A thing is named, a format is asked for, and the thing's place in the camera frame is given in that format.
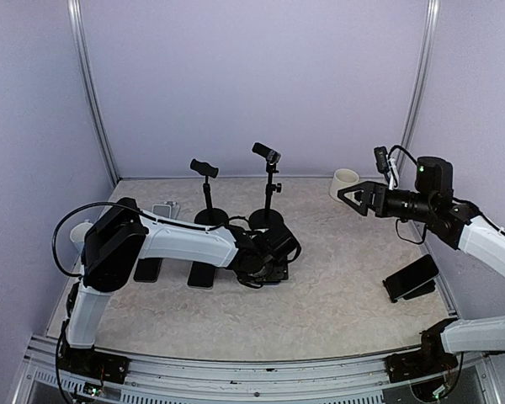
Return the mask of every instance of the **vertical metal post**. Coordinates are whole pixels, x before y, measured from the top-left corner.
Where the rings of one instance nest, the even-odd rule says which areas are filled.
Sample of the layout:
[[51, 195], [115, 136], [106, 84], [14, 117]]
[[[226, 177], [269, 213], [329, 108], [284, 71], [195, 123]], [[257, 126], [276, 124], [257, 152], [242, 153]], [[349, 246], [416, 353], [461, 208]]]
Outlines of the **vertical metal post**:
[[[419, 56], [419, 64], [417, 67], [417, 79], [413, 87], [412, 101], [410, 103], [410, 109], [407, 113], [406, 124], [404, 126], [404, 134], [402, 135], [401, 141], [402, 147], [406, 149], [409, 149], [412, 143], [415, 125], [417, 123], [417, 115], [421, 106], [421, 100], [423, 99], [425, 82], [428, 75], [428, 67], [430, 66], [430, 60], [432, 56], [433, 39], [436, 33], [438, 15], [439, 0], [428, 0], [428, 10], [424, 26], [423, 43], [421, 45], [421, 55]], [[404, 162], [406, 161], [406, 155], [398, 152], [398, 157], [396, 160], [398, 161], [397, 166], [399, 173], [402, 173]]]
[[73, 31], [73, 39], [77, 47], [78, 60], [80, 62], [82, 80], [84, 83], [84, 91], [88, 98], [90, 113], [92, 115], [93, 126], [98, 139], [99, 148], [103, 155], [107, 174], [109, 175], [110, 182], [113, 186], [120, 180], [118, 169], [114, 160], [114, 156], [110, 149], [109, 138], [104, 129], [103, 118], [99, 109], [98, 99], [93, 85], [92, 72], [90, 70], [90, 63], [88, 59], [88, 48], [86, 46], [86, 38], [84, 36], [84, 28], [82, 25], [82, 14], [80, 0], [67, 0], [69, 9], [69, 19], [71, 20], [71, 27]]

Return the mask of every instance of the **round stand base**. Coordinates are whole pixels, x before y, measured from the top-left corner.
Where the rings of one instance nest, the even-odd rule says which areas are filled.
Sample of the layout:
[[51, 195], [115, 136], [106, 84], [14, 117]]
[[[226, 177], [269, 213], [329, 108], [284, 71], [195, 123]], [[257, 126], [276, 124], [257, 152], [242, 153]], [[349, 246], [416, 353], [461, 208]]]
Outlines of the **round stand base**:
[[201, 210], [194, 218], [194, 223], [199, 225], [216, 226], [220, 223], [227, 223], [228, 215], [223, 209], [213, 208], [211, 212], [207, 209]]
[[277, 210], [270, 209], [268, 219], [264, 213], [265, 209], [258, 209], [249, 216], [249, 227], [252, 230], [268, 229], [273, 225], [284, 223], [283, 216]]

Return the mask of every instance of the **cup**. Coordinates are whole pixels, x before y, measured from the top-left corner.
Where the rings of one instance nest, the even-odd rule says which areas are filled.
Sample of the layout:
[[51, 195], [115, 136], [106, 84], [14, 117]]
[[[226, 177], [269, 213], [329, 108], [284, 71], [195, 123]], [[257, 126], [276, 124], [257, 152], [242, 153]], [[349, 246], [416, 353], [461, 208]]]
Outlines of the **cup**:
[[[359, 175], [354, 170], [350, 170], [349, 168], [340, 168], [333, 175], [331, 187], [329, 187], [329, 195], [337, 202], [342, 202], [337, 197], [337, 192], [357, 183], [359, 183]], [[347, 194], [346, 197], [351, 199], [353, 202], [358, 203], [358, 201], [354, 198], [354, 194]]]
[[79, 253], [82, 253], [82, 249], [84, 248], [84, 237], [88, 230], [92, 228], [93, 224], [89, 221], [84, 221], [72, 228], [69, 233], [69, 239], [78, 250]]

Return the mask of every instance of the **table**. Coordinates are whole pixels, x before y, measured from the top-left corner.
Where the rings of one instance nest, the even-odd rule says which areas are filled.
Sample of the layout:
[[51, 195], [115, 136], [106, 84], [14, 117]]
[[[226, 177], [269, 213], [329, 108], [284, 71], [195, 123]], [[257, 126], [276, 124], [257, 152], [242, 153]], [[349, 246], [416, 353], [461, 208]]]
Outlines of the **table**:
[[[382, 279], [422, 256], [396, 237], [392, 219], [363, 217], [328, 195], [328, 178], [278, 178], [273, 208], [303, 247], [290, 279], [251, 290], [219, 269], [212, 290], [191, 289], [190, 263], [165, 259], [154, 284], [130, 282], [114, 294], [96, 344], [183, 359], [325, 359], [419, 344], [419, 333], [448, 316], [438, 291], [391, 303]], [[135, 198], [150, 210], [176, 200], [180, 220], [204, 208], [203, 179], [121, 181], [111, 200]], [[250, 215], [263, 206], [265, 179], [211, 181], [214, 206]], [[413, 238], [407, 225], [401, 235]], [[48, 335], [57, 337], [64, 299]]]

